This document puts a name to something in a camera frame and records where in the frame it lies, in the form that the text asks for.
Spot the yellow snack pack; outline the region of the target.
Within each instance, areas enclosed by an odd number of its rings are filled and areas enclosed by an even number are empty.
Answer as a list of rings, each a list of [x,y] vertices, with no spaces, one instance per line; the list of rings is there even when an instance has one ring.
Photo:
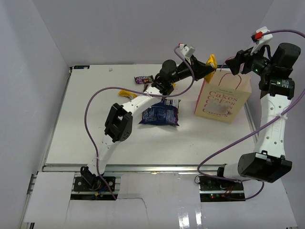
[[[209,73],[204,77],[204,79],[207,83],[209,83],[217,70],[217,61],[214,54],[210,55],[205,65],[208,66]]]

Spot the beige paper cakes bag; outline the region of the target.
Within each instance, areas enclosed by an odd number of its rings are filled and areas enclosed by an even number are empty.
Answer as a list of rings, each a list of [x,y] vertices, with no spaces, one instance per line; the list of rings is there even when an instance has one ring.
[[[232,123],[252,94],[252,75],[233,75],[229,69],[219,68],[210,81],[204,80],[194,115],[224,123]]]

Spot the large blue snack bag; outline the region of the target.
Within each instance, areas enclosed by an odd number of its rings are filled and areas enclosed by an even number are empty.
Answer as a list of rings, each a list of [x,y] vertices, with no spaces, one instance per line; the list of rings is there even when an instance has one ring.
[[[142,112],[139,124],[179,126],[180,99],[163,99]]]

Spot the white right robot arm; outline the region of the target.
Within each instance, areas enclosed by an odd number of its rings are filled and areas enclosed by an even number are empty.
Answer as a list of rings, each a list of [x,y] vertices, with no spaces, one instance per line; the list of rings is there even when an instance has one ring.
[[[215,184],[220,190],[227,190],[233,180],[273,183],[291,170],[292,162],[285,158],[283,112],[294,96],[295,82],[289,76],[300,53],[298,46],[281,43],[274,54],[270,53],[269,45],[263,45],[257,52],[240,50],[226,61],[234,75],[253,72],[260,76],[262,111],[253,152],[241,155],[237,163],[218,168]]]

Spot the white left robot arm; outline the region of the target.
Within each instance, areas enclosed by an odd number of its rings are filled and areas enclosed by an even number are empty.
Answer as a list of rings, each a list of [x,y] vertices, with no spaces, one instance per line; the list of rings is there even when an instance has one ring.
[[[144,92],[124,104],[114,103],[105,121],[104,135],[100,146],[94,144],[95,157],[87,166],[81,167],[81,177],[89,190],[107,187],[112,190],[103,177],[114,150],[120,142],[125,141],[132,133],[133,119],[153,105],[171,97],[173,84],[191,77],[192,82],[200,79],[211,79],[217,69],[215,56],[210,55],[207,63],[182,56],[182,63],[177,65],[173,60],[166,60],[154,78],[153,83]]]

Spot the purple candy bag small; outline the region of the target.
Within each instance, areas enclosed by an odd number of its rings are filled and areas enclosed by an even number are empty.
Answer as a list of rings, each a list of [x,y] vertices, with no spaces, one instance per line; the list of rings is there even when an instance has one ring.
[[[134,77],[136,84],[147,84],[152,83],[154,81],[154,77],[152,75],[149,76],[136,76]]]

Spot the yellow candy bar left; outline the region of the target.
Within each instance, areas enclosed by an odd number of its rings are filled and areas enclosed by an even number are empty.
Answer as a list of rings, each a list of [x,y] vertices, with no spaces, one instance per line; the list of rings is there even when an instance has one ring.
[[[118,95],[121,97],[126,97],[129,100],[132,100],[137,97],[137,94],[134,94],[134,93],[126,91],[126,90],[120,90]]]

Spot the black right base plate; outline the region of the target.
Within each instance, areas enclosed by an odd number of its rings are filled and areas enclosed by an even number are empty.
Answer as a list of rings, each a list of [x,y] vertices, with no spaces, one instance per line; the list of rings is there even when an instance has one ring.
[[[194,178],[195,184],[199,185],[201,191],[243,191],[242,183],[236,183],[203,175],[197,175]]]

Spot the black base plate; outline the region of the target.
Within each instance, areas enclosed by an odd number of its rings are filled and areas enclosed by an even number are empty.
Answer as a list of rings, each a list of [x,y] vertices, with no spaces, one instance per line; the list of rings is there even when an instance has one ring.
[[[195,184],[199,185],[201,191],[243,191],[242,183],[236,183],[203,175],[197,175],[194,178]]]
[[[116,177],[104,177],[111,190],[115,190]],[[94,180],[93,184],[90,185],[82,177],[76,177],[74,181],[73,191],[75,192],[106,192],[109,191],[105,183],[98,177]]]

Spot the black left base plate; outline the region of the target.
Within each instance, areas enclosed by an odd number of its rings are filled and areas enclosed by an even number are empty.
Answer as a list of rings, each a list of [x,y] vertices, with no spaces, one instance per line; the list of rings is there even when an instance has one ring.
[[[115,190],[116,177],[104,177],[111,190]],[[98,177],[94,180],[93,184],[90,185],[82,177],[76,177],[74,181],[73,191],[75,192],[106,192],[109,191],[105,183]]]

